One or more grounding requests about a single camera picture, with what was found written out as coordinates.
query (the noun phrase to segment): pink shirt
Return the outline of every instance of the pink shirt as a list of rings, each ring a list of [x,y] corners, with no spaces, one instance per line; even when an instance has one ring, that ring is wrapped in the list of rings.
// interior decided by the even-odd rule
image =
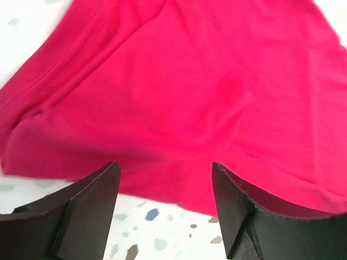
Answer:
[[[347,211],[347,51],[311,0],[75,0],[0,90],[5,174],[78,180],[216,215],[213,161]]]

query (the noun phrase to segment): gray speck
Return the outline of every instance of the gray speck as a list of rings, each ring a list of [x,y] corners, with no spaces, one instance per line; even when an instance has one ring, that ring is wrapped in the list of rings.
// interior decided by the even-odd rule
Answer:
[[[168,241],[157,238],[156,240],[154,240],[154,247],[159,252],[163,251],[165,248],[168,247]]]
[[[168,215],[168,221],[170,221],[170,222],[171,222],[171,221],[173,221],[173,219],[174,219],[173,215],[171,215],[171,214],[170,214],[170,215]]]
[[[13,26],[13,28],[17,29],[18,22],[19,22],[18,18],[13,18],[13,19],[9,20],[7,24],[9,26]]]
[[[159,214],[160,213],[158,209],[152,209],[149,212],[147,212],[145,219],[147,221],[153,221]]]
[[[112,247],[110,259],[112,259],[112,257],[114,257],[114,255],[117,254],[118,250],[119,250],[118,244],[116,244]]]
[[[0,184],[0,192],[13,191],[15,186],[13,184]]]
[[[210,242],[211,244],[220,244],[222,242],[222,237],[221,236],[217,236],[214,239],[212,239],[212,241]]]
[[[218,223],[219,222],[219,220],[217,219],[217,218],[215,218],[215,217],[212,217],[209,221],[208,221],[208,223]]]
[[[129,236],[129,233],[128,233],[128,232],[122,232],[121,235],[122,235],[123,237],[128,237],[128,236]]]
[[[113,218],[116,220],[119,220],[119,221],[123,221],[127,217],[128,217],[128,215],[125,213],[113,215]]]
[[[54,180],[37,180],[35,181],[35,184],[43,189],[50,188],[56,184],[56,181]]]
[[[141,203],[140,203],[139,205],[137,205],[137,206],[138,206],[138,207],[142,207],[142,206],[146,205],[147,202],[148,202],[148,201],[145,200],[144,202],[141,202]]]
[[[137,257],[137,254],[139,253],[139,247],[138,245],[132,245],[126,254],[125,260],[134,260]]]
[[[63,0],[44,0],[46,4],[54,4],[62,2]]]
[[[175,255],[175,259],[177,259],[178,257],[180,257],[180,255],[183,253],[182,249],[179,249]]]

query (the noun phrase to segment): speckled floor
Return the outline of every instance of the speckled floor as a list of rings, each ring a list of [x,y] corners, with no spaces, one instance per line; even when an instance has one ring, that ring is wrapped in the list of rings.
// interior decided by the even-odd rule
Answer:
[[[0,177],[0,213],[69,185]],[[120,194],[104,260],[226,259],[218,219],[176,205]]]

